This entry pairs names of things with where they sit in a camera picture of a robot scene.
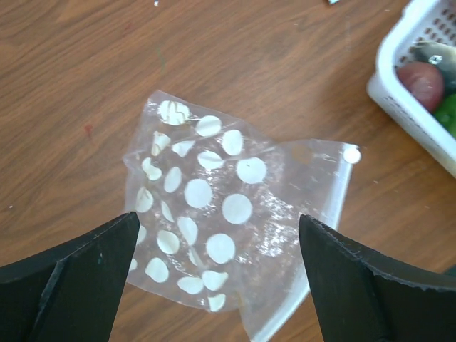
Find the green fake apple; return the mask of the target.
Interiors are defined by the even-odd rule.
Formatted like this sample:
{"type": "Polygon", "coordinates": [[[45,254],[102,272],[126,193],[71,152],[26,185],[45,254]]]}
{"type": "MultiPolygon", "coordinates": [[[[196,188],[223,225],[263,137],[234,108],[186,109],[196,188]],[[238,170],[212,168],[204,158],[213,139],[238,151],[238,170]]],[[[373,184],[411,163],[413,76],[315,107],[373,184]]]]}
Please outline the green fake apple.
{"type": "Polygon", "coordinates": [[[456,138],[456,95],[449,95],[433,113],[434,118],[441,126],[456,138]]]}

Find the polka dot zip bag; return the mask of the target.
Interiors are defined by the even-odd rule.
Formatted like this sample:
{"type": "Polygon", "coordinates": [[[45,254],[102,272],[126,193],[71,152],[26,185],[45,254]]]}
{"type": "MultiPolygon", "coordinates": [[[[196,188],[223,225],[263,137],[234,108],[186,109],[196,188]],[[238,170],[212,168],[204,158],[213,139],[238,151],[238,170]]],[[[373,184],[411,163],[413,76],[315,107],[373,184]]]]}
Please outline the polka dot zip bag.
{"type": "Polygon", "coordinates": [[[275,142],[252,125],[154,92],[123,161],[140,230],[128,281],[212,313],[239,310],[268,341],[309,293],[298,225],[337,227],[356,145],[275,142]]]}

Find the silver fake fish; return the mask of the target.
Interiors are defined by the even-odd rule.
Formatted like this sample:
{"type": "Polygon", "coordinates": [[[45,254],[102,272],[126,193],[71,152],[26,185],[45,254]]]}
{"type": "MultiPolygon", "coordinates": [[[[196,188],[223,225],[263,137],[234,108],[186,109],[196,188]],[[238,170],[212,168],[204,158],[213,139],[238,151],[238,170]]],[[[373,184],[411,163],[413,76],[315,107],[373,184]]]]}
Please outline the silver fake fish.
{"type": "Polygon", "coordinates": [[[436,41],[419,41],[411,53],[416,61],[429,63],[441,72],[445,94],[455,93],[455,47],[436,41]]]}

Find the dark red fake plum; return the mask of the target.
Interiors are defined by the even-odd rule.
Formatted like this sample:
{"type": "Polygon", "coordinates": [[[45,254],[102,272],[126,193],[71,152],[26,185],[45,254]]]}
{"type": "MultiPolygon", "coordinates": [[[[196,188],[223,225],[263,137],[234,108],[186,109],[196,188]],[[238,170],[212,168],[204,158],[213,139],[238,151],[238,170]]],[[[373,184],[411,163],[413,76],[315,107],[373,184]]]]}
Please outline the dark red fake plum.
{"type": "Polygon", "coordinates": [[[396,75],[426,110],[431,113],[437,109],[444,96],[444,80],[436,67],[416,61],[398,68],[396,75]]]}

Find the white plastic perforated basket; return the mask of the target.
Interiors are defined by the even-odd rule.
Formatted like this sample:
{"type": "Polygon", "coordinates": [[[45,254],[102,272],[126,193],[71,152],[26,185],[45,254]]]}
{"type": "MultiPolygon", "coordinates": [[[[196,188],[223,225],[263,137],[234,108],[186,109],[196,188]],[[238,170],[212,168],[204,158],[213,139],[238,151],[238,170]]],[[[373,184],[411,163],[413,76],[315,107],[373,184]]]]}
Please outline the white plastic perforated basket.
{"type": "Polygon", "coordinates": [[[367,93],[399,126],[451,175],[455,175],[455,139],[419,104],[396,77],[412,61],[421,40],[455,45],[455,10],[449,1],[410,1],[382,40],[367,93]]]}

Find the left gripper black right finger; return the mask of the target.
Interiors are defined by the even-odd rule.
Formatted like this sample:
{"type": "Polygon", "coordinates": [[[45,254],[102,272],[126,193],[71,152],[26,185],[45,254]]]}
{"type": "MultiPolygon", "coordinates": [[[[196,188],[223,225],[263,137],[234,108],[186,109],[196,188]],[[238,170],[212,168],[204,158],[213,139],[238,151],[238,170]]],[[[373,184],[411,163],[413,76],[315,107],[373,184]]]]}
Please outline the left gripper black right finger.
{"type": "Polygon", "coordinates": [[[299,242],[325,341],[454,341],[455,269],[391,258],[310,215],[299,242]]]}

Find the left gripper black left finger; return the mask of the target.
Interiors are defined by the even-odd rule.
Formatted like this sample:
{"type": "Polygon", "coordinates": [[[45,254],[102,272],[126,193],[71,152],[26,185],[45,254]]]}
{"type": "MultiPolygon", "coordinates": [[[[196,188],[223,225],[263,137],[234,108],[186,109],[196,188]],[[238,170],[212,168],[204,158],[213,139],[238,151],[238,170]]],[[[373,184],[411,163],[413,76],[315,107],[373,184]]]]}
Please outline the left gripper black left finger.
{"type": "Polygon", "coordinates": [[[128,212],[1,268],[2,341],[108,341],[140,223],[128,212]]]}

